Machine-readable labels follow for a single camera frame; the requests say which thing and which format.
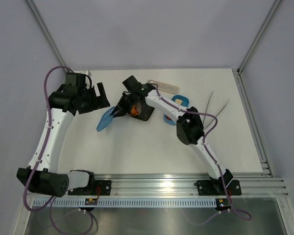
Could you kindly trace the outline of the blue lunch box lid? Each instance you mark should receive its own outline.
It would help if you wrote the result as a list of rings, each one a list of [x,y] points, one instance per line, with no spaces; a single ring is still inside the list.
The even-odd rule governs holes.
[[[114,118],[123,117],[125,115],[126,115],[126,113],[124,111],[122,111],[121,109],[119,109],[118,107],[116,107],[116,106],[111,107],[101,117],[101,119],[97,125],[96,131],[97,132],[102,131],[103,129],[105,129],[106,127],[108,127],[111,124],[111,122],[113,121]]]

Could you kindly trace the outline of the sushi piece with seaweed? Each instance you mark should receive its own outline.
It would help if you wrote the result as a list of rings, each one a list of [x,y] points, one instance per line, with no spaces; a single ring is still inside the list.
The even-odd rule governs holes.
[[[181,105],[181,104],[182,104],[182,100],[181,100],[181,99],[176,99],[176,100],[175,100],[175,103]]]

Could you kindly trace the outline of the metal tongs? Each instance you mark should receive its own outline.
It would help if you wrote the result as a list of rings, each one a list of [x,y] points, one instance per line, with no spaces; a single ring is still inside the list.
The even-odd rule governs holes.
[[[229,101],[230,101],[230,98],[216,95],[214,91],[212,91],[208,98],[208,103],[206,105],[205,112],[212,116],[218,117],[222,113],[222,111],[226,108]],[[213,121],[214,121],[213,117],[205,116],[203,118],[204,129],[205,130],[208,129],[208,127],[213,123]]]

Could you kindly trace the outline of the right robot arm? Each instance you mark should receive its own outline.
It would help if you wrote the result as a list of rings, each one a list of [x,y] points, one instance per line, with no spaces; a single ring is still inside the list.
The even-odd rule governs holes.
[[[115,117],[130,116],[147,121],[154,110],[161,111],[176,124],[177,138],[189,146],[204,163],[209,181],[202,188],[213,195],[228,193],[233,175],[214,154],[207,142],[209,131],[204,131],[202,113],[195,107],[184,108],[159,93],[156,84],[140,83],[133,75],[122,83],[126,88],[117,103]]]

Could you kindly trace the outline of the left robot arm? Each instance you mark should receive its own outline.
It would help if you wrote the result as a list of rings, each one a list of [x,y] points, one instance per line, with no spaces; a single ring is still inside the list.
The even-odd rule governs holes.
[[[65,83],[47,96],[47,117],[35,154],[27,167],[19,168],[17,179],[26,192],[62,197],[97,195],[100,184],[87,170],[58,171],[60,152],[66,133],[76,114],[110,107],[101,82],[95,88],[90,76],[69,72]]]

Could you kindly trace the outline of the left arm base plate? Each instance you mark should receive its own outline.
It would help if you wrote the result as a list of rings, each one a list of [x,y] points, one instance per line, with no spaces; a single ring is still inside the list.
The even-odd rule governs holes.
[[[109,196],[111,192],[111,180],[94,180],[83,188],[75,188],[68,191],[68,195],[74,196]]]

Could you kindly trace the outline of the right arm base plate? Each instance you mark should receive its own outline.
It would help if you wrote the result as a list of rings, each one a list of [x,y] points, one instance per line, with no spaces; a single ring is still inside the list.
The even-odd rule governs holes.
[[[197,188],[199,196],[225,196],[225,190],[221,181],[198,180],[194,183],[194,186]],[[229,196],[242,195],[240,182],[232,180],[226,186],[226,191]]]

